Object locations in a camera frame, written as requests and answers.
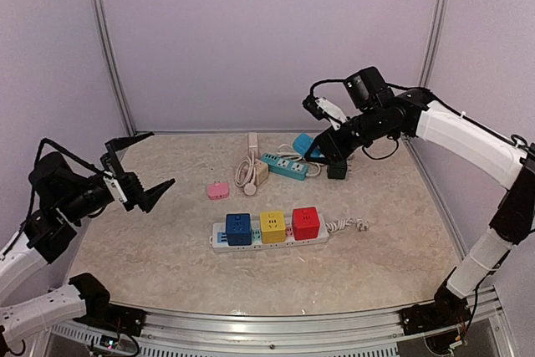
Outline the light blue adapter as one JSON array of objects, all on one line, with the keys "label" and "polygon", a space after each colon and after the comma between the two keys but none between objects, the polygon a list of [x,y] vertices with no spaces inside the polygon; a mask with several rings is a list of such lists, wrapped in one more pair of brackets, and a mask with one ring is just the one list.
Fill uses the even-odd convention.
[{"label": "light blue adapter", "polygon": [[[301,156],[305,156],[306,152],[313,144],[313,137],[308,134],[301,133],[292,143],[292,148]],[[313,158],[322,158],[324,155],[321,153],[320,149],[316,147],[312,152],[311,156]]]}]

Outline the red cube socket adapter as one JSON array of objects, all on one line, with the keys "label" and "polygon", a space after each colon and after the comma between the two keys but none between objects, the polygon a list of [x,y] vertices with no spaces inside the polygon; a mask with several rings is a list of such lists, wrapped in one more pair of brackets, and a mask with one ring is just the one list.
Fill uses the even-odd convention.
[{"label": "red cube socket adapter", "polygon": [[310,240],[318,237],[320,220],[315,207],[296,208],[292,214],[293,236],[296,240]]}]

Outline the yellow cube socket adapter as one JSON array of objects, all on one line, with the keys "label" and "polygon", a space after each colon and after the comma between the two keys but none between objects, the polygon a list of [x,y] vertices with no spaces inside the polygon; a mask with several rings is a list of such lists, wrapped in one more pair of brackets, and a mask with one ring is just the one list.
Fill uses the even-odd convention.
[{"label": "yellow cube socket adapter", "polygon": [[286,241],[286,222],[283,211],[261,212],[259,218],[263,244]]}]

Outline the white multicolour power strip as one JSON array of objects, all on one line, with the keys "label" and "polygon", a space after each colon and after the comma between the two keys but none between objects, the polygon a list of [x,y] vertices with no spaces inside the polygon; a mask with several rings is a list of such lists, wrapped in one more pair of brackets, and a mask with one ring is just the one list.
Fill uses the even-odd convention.
[{"label": "white multicolour power strip", "polygon": [[258,251],[261,249],[291,248],[323,244],[326,243],[333,234],[343,231],[346,227],[353,227],[358,232],[366,232],[369,230],[369,222],[360,217],[348,217],[331,222],[326,222],[321,213],[319,213],[318,217],[320,220],[318,236],[313,239],[296,240],[293,235],[292,218],[289,215],[286,215],[286,237],[283,242],[263,243],[260,220],[256,218],[251,220],[252,240],[249,245],[229,245],[227,234],[225,232],[226,224],[224,222],[214,223],[212,225],[209,244],[214,252]]}]

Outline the dark blue cube socket adapter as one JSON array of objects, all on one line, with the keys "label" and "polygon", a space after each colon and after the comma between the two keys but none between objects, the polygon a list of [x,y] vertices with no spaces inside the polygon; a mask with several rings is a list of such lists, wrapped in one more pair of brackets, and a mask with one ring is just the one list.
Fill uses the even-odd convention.
[{"label": "dark blue cube socket adapter", "polygon": [[225,233],[229,246],[250,246],[252,244],[252,226],[249,213],[227,214]]}]

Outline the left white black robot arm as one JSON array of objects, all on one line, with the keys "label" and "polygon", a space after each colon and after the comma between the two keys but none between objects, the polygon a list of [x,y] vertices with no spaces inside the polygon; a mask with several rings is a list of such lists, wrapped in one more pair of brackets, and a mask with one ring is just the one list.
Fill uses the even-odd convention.
[{"label": "left white black robot arm", "polygon": [[[117,201],[126,211],[149,213],[174,185],[170,179],[145,189],[139,177],[125,171],[118,152],[150,138],[150,132],[106,142],[97,167],[57,142],[38,144],[28,212],[20,228],[1,250],[1,299],[6,300],[28,278],[53,264],[76,238],[81,223],[94,219]],[[50,293],[1,307],[1,354],[15,355],[28,336],[70,319],[101,328],[117,319],[110,292],[92,274],[82,273]]]}]

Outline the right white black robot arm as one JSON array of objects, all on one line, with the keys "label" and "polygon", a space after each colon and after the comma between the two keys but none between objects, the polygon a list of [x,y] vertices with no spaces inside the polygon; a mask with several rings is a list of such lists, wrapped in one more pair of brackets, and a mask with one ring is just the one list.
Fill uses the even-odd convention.
[{"label": "right white black robot arm", "polygon": [[367,151],[377,140],[404,136],[442,149],[501,187],[502,199],[487,229],[427,309],[433,325],[448,325],[460,313],[458,299],[475,291],[533,234],[534,146],[521,136],[496,132],[424,86],[392,84],[375,66],[311,84],[302,106],[329,123],[305,151],[308,161],[332,165]]}]

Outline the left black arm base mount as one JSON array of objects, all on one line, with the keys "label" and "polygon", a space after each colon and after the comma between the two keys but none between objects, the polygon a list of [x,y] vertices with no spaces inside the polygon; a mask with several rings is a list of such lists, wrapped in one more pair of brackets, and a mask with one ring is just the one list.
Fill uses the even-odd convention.
[{"label": "left black arm base mount", "polygon": [[68,284],[79,290],[79,295],[85,302],[86,314],[74,318],[74,322],[140,336],[147,315],[145,310],[111,303],[110,292],[91,273],[74,276]]}]

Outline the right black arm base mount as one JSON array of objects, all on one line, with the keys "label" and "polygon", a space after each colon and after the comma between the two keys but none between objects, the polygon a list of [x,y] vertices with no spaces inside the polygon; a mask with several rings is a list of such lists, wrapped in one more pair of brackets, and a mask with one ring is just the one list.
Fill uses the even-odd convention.
[{"label": "right black arm base mount", "polygon": [[466,298],[458,298],[446,288],[450,273],[429,303],[417,303],[399,311],[404,335],[420,334],[455,324],[467,323],[471,310]]}]

